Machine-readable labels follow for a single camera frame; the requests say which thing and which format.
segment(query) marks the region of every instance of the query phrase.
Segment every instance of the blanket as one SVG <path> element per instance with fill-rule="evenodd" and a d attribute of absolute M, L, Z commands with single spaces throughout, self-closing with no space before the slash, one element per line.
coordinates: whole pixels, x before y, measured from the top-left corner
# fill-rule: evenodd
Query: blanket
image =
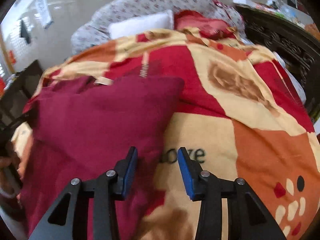
<path fill-rule="evenodd" d="M 177 150 L 218 178 L 244 178 L 287 239 L 299 239 L 320 197 L 320 146 L 313 125 L 272 52 L 245 46 L 237 32 L 211 40 L 197 28 L 156 29 L 90 48 L 44 72 L 43 87 L 83 75 L 181 77 L 185 86 L 164 135 L 154 176 L 157 194 L 136 239 L 193 239 L 200 202 L 186 195 Z M 223 203 L 222 238 L 227 239 Z"/>

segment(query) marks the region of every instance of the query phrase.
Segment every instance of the dark wooden frame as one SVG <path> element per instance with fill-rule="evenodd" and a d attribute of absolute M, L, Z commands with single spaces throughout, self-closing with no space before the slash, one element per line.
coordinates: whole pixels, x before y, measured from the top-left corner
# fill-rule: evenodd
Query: dark wooden frame
<path fill-rule="evenodd" d="M 305 90 L 311 119 L 320 111 L 320 41 L 299 26 L 248 6 L 236 6 L 245 20 L 245 32 L 255 44 L 276 51 L 292 66 L 292 74 Z"/>

